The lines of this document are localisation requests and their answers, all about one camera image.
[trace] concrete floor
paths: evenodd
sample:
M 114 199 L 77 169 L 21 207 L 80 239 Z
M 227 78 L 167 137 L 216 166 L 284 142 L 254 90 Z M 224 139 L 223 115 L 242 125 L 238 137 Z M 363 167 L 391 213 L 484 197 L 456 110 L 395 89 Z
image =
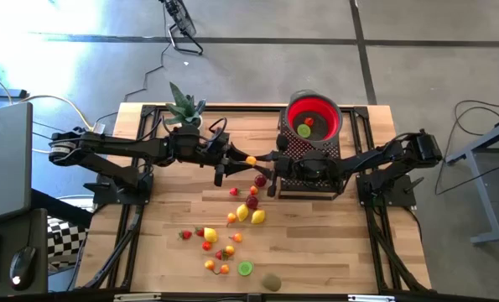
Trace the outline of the concrete floor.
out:
M 47 42 L 44 35 L 163 36 L 156 0 L 0 1 L 0 79 L 32 95 L 73 100 L 87 119 L 115 112 L 124 95 L 141 87 L 143 74 L 159 64 L 164 44 Z M 358 0 L 365 39 L 499 41 L 499 0 Z M 348 0 L 188 0 L 199 37 L 355 39 Z M 499 48 L 366 47 L 378 104 L 391 105 L 397 132 L 426 128 L 441 148 L 453 123 L 452 108 L 464 99 L 499 103 Z M 287 102 L 312 88 L 340 104 L 367 104 L 356 45 L 203 44 L 205 55 L 166 52 L 166 68 L 148 78 L 148 91 L 129 102 L 171 101 L 169 81 L 209 102 Z M 34 119 L 63 129 L 81 126 L 64 103 L 34 101 Z M 114 119 L 106 120 L 112 128 Z M 472 112 L 466 127 L 485 132 L 498 122 Z M 38 126 L 34 130 L 50 134 Z M 457 130 L 451 150 L 474 137 Z M 34 138 L 35 148 L 47 148 Z M 434 195 L 437 169 L 417 170 L 416 189 L 424 251 L 434 289 L 499 299 L 499 242 L 474 247 L 469 238 L 489 229 L 473 184 Z M 470 177 L 463 164 L 444 171 L 442 187 Z M 33 186 L 53 196 L 88 194 L 95 175 L 59 168 L 34 154 Z

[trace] computer mouse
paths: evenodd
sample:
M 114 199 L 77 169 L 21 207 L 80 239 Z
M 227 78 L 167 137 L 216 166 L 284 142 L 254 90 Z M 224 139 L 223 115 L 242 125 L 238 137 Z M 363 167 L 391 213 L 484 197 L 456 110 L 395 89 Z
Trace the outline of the computer mouse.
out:
M 14 290 L 27 289 L 33 282 L 36 253 L 36 248 L 24 247 L 14 254 L 8 275 Z

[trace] succulent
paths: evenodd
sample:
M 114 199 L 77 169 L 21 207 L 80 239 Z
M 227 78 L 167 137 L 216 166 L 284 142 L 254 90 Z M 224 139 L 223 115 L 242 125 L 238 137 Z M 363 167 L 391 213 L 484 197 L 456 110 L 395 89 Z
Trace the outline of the succulent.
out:
M 182 91 L 173 83 L 169 83 L 173 92 L 174 104 L 167 104 L 167 108 L 173 114 L 172 118 L 166 119 L 165 123 L 174 125 L 182 123 L 182 125 L 200 126 L 200 114 L 205 110 L 206 100 L 200 100 L 195 105 L 195 97 L 184 95 Z

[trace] wooden table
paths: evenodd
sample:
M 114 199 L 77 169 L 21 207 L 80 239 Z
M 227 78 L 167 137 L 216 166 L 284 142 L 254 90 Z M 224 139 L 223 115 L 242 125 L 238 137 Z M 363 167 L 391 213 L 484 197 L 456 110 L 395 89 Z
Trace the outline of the wooden table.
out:
M 136 138 L 141 106 L 141 103 L 121 104 L 115 136 Z M 393 138 L 395 130 L 389 106 L 369 106 L 368 111 L 375 144 L 382 145 Z M 226 130 L 239 149 L 249 154 L 266 154 L 275 149 L 276 112 L 205 112 L 203 115 L 205 125 L 219 117 L 228 117 Z M 355 153 L 346 115 L 340 132 L 340 153 L 342 158 Z M 131 162 L 116 156 L 109 159 L 120 165 Z M 267 212 L 266 221 L 252 225 L 251 219 L 246 219 L 227 228 L 227 214 L 235 212 L 245 200 L 257 172 L 251 170 L 229 176 L 221 188 L 213 185 L 213 175 L 212 167 L 199 168 L 196 164 L 176 162 L 167 168 L 156 167 L 153 197 L 145 207 L 139 237 L 132 291 L 267 292 L 260 284 L 261 277 L 275 273 L 283 281 L 280 293 L 377 292 L 366 217 L 358 205 L 355 181 L 350 181 L 345 193 L 333 201 L 279 200 L 266 197 L 266 190 L 261 190 L 258 198 Z M 242 193 L 229 195 L 231 187 L 239 188 Z M 112 251 L 120 212 L 120 206 L 106 206 L 93 217 L 78 285 L 90 280 Z M 398 255 L 418 281 L 430 287 L 415 221 L 402 208 L 389 208 L 389 220 Z M 217 230 L 220 239 L 211 251 L 200 247 L 203 238 L 178 239 L 179 231 L 194 230 L 194 226 Z M 242 233 L 243 242 L 228 239 L 235 232 Z M 214 253 L 226 245 L 236 249 L 234 259 L 226 262 L 231 273 L 215 276 L 205 269 L 204 263 L 214 259 Z M 124 275 L 126 257 L 125 252 L 118 282 Z M 237 265 L 242 260 L 255 264 L 248 277 L 237 273 Z M 387 284 L 391 284 L 387 257 L 382 257 L 382 261 Z M 221 264 L 216 259 L 216 269 Z

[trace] green lime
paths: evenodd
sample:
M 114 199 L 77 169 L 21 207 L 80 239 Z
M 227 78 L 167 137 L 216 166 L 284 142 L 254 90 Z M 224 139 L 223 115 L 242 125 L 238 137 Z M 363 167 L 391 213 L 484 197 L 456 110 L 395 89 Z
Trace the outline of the green lime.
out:
M 310 136 L 310 127 L 305 124 L 300 124 L 298 126 L 298 135 L 302 138 L 308 138 Z
M 242 261 L 238 264 L 238 273 L 242 276 L 247 276 L 252 272 L 252 263 L 249 261 Z

